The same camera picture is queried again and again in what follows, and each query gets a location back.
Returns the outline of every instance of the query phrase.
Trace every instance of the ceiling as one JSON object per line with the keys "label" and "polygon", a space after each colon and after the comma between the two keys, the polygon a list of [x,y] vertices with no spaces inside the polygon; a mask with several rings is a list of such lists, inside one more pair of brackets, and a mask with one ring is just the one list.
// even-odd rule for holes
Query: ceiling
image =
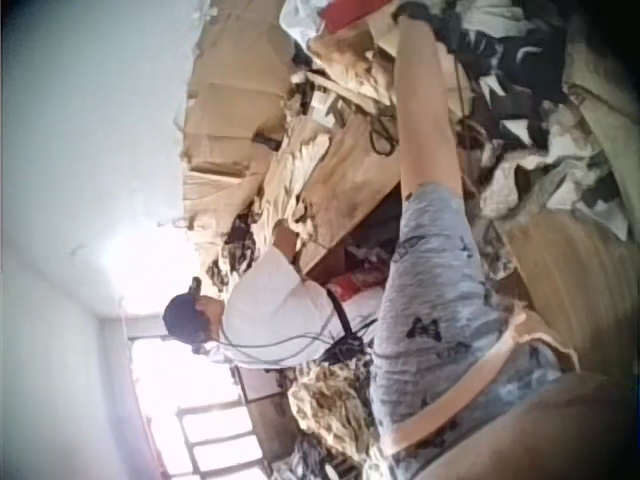
{"label": "ceiling", "polygon": [[[3,241],[98,317],[119,314],[114,242],[182,214],[175,124],[201,3],[21,2],[3,25]],[[149,281],[130,254],[131,278],[168,291],[180,248],[150,249]]]}

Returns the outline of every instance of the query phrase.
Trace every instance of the black strap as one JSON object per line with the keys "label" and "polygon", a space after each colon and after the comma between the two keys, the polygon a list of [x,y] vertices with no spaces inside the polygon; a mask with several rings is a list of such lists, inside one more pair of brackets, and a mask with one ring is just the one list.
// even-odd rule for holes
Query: black strap
{"label": "black strap", "polygon": [[342,325],[342,329],[344,330],[345,335],[351,335],[353,330],[351,329],[351,324],[349,323],[349,318],[347,317],[347,312],[342,308],[342,303],[336,297],[336,294],[327,288],[327,296],[331,303],[333,304],[333,309],[336,311],[338,315],[338,320],[340,320],[340,325]]}

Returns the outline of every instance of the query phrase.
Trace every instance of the man's hand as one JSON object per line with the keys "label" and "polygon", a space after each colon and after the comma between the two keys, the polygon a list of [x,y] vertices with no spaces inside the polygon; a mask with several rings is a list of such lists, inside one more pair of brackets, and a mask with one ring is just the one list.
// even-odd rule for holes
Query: man's hand
{"label": "man's hand", "polygon": [[278,220],[273,227],[273,246],[291,263],[296,254],[298,234],[291,230],[285,220]]}

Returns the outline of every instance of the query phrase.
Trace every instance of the man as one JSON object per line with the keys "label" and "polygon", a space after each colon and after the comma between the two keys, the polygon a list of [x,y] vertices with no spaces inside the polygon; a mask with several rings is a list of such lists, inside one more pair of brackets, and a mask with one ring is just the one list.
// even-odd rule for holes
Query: man
{"label": "man", "polygon": [[173,298],[163,316],[169,334],[195,350],[208,342],[218,344],[226,357],[246,368],[316,360],[344,337],[344,321],[349,323],[346,330],[370,342],[385,275],[372,271],[360,275],[358,285],[351,282],[351,288],[330,286],[331,298],[327,289],[303,280],[295,270],[297,235],[279,222],[273,237],[273,245],[226,302],[200,295],[198,285]]}

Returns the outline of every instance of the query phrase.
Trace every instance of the orange strap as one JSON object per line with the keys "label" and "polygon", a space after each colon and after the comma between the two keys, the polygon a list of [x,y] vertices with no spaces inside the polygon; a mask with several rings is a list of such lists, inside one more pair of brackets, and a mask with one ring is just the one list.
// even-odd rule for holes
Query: orange strap
{"label": "orange strap", "polygon": [[385,455],[393,455],[432,435],[438,428],[480,395],[498,376],[507,360],[519,344],[539,340],[547,344],[562,365],[580,371],[576,352],[567,347],[560,336],[540,318],[520,304],[509,319],[507,331],[500,340],[473,365],[462,378],[433,404],[425,407],[411,418],[401,422],[380,439]]}

